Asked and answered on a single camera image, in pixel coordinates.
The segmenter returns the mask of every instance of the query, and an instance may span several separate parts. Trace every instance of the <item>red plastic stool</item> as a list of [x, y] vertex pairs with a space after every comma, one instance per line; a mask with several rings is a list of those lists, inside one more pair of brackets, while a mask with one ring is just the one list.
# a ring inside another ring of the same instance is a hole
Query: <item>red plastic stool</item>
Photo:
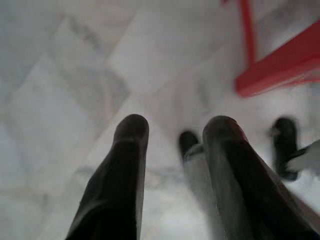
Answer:
[[235, 80], [235, 90], [250, 97], [272, 89], [320, 82], [320, 20], [279, 49], [252, 64]]

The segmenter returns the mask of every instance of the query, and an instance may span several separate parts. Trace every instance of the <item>black boot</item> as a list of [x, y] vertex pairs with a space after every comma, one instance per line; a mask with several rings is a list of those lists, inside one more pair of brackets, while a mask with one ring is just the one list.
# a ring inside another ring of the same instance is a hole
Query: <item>black boot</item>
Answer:
[[275, 171], [287, 181], [295, 181], [298, 172], [288, 170], [291, 156], [297, 152], [297, 127], [293, 120], [281, 117], [275, 121], [271, 129], [272, 141], [275, 149]]
[[216, 209], [228, 239], [320, 239], [235, 120], [214, 117], [202, 136]]
[[185, 159], [186, 153], [196, 144], [199, 143], [199, 140], [192, 131], [184, 131], [180, 134], [178, 144], [179, 150], [182, 157], [182, 160]]
[[148, 137], [142, 116], [129, 115], [119, 123], [109, 154], [86, 186], [67, 240], [140, 238]]

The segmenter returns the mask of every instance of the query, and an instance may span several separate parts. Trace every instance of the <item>red chair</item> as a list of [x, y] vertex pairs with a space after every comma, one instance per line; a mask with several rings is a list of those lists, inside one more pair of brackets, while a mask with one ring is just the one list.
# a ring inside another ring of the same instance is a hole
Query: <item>red chair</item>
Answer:
[[248, 0], [238, 0], [242, 13], [248, 70], [235, 79], [242, 97], [275, 88], [320, 82], [320, 20], [263, 60], [256, 60], [256, 41]]

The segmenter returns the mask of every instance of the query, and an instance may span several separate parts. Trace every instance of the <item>foot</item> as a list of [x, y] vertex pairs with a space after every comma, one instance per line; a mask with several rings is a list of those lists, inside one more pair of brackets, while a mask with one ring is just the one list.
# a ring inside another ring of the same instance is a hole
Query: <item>foot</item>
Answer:
[[288, 169], [290, 156], [297, 150], [297, 127], [292, 119], [281, 117], [271, 129], [273, 146], [275, 149], [275, 171], [287, 181], [295, 181], [298, 172]]
[[192, 131], [184, 131], [179, 136], [179, 150], [182, 159], [185, 158], [186, 153], [196, 144], [199, 143], [199, 140], [195, 133]]

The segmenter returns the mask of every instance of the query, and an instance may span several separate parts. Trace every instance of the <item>marble floor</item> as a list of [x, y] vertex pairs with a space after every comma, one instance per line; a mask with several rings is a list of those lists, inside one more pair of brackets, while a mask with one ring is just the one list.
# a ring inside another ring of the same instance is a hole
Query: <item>marble floor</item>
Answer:
[[[318, 0], [255, 0], [263, 58], [320, 18]], [[246, 69], [237, 1], [0, 2], [0, 240], [63, 240], [89, 177], [131, 113], [150, 125], [141, 239], [210, 239], [177, 151], [184, 129], [235, 118], [271, 166], [275, 119], [320, 138], [320, 86], [239, 98]], [[287, 184], [320, 213], [320, 181]]]

